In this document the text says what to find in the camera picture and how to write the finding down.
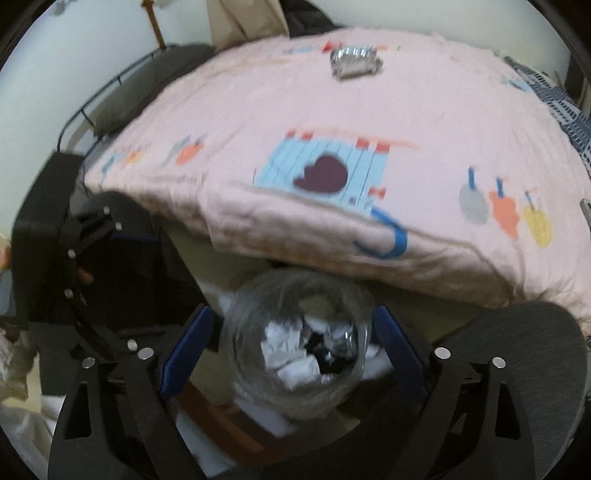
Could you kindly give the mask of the white paper bag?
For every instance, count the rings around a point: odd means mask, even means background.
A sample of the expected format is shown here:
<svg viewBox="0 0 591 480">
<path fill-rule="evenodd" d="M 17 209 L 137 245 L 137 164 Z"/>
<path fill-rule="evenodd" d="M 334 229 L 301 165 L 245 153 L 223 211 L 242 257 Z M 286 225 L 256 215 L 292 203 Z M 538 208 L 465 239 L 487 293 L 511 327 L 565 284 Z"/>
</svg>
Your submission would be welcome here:
<svg viewBox="0 0 591 480">
<path fill-rule="evenodd" d="M 305 348 L 307 337 L 303 324 L 271 321 L 264 328 L 260 342 L 266 371 L 273 373 L 287 390 L 311 385 L 321 379 L 321 369 L 314 354 Z"/>
</svg>

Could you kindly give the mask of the black bag by curtain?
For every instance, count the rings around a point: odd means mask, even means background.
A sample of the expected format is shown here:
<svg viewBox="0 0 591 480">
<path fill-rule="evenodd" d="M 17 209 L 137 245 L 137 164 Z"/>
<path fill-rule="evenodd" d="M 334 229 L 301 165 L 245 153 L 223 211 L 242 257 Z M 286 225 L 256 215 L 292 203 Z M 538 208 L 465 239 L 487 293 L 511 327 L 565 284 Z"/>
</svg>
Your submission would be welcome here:
<svg viewBox="0 0 591 480">
<path fill-rule="evenodd" d="M 320 8 L 304 0 L 280 0 L 291 38 L 321 35 L 342 28 Z"/>
</svg>

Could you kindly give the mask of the brown wooden stick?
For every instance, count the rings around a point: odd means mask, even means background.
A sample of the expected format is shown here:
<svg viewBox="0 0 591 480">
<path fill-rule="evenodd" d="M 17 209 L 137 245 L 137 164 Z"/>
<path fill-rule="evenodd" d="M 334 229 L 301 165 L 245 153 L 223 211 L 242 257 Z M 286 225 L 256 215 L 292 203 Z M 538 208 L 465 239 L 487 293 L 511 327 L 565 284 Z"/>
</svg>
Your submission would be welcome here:
<svg viewBox="0 0 591 480">
<path fill-rule="evenodd" d="M 152 28 L 153 34 L 155 35 L 156 42 L 158 44 L 158 48 L 160 50 L 164 50 L 166 48 L 165 41 L 163 39 L 155 11 L 154 11 L 154 1 L 153 0 L 142 0 L 141 7 L 145 10 L 145 13 L 148 17 L 150 26 Z"/>
</svg>

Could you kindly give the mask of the silver foil plastic bag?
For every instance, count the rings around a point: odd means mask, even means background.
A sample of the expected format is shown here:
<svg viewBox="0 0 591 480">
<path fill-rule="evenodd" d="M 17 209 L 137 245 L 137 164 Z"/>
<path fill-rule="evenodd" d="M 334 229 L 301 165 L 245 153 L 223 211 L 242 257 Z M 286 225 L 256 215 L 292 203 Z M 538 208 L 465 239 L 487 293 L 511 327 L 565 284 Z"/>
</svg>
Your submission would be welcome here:
<svg viewBox="0 0 591 480">
<path fill-rule="evenodd" d="M 375 75 L 383 67 L 383 60 L 374 46 L 342 46 L 329 55 L 332 75 L 339 80 L 363 75 Z"/>
</svg>

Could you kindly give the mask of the blue white checkered blanket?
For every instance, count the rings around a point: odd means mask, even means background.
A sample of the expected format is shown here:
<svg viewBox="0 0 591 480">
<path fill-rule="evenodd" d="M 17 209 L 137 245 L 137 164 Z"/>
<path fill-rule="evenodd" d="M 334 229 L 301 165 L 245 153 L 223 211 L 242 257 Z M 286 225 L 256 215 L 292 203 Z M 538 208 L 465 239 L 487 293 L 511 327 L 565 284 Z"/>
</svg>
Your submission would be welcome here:
<svg viewBox="0 0 591 480">
<path fill-rule="evenodd" d="M 575 101 L 545 73 L 521 64 L 509 56 L 503 60 L 517 73 L 519 80 L 510 80 L 514 87 L 533 92 L 544 103 L 590 174 L 590 118 Z"/>
</svg>

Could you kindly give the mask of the pink patterned bed quilt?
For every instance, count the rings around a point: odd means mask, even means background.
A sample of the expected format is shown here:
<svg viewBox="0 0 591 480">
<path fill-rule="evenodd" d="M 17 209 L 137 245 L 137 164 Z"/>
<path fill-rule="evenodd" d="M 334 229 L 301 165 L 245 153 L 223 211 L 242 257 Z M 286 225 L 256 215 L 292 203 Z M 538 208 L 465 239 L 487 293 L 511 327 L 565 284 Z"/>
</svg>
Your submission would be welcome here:
<svg viewBox="0 0 591 480">
<path fill-rule="evenodd" d="M 375 75 L 329 55 L 374 46 Z M 590 325 L 590 174 L 495 53 L 342 29 L 218 54 L 167 86 L 86 171 L 215 248 Z"/>
</svg>

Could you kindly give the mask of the clear plastic trash bag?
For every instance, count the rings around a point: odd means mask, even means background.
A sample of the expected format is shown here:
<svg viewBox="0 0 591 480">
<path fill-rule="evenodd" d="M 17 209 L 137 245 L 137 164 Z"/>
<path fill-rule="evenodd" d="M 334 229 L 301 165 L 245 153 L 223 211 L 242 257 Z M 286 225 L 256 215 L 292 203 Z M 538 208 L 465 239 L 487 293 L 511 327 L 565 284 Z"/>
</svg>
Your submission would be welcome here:
<svg viewBox="0 0 591 480">
<path fill-rule="evenodd" d="M 246 281 L 221 330 L 235 394 L 293 419 L 324 417 L 362 380 L 375 309 L 365 287 L 325 273 Z"/>
</svg>

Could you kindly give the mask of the grey fabric chair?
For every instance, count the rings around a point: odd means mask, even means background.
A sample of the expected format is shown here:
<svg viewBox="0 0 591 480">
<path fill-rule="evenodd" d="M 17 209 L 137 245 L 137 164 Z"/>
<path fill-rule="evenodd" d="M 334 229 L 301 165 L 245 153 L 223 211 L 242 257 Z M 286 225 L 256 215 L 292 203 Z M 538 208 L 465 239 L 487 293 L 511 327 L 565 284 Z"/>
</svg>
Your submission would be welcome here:
<svg viewBox="0 0 591 480">
<path fill-rule="evenodd" d="M 547 479 L 585 409 L 588 351 L 577 320 L 554 303 L 526 302 L 490 310 L 435 344 L 457 359 L 507 362 L 529 421 L 536 477 Z"/>
</svg>

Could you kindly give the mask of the beige curtain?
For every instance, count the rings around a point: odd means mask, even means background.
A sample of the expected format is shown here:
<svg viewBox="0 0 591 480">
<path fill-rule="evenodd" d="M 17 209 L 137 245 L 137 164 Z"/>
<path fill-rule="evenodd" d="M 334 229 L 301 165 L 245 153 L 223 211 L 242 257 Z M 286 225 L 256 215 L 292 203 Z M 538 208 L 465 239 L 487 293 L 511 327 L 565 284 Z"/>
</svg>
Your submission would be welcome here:
<svg viewBox="0 0 591 480">
<path fill-rule="evenodd" d="M 217 51 L 274 36 L 288 36 L 277 0 L 206 0 L 211 40 Z"/>
</svg>

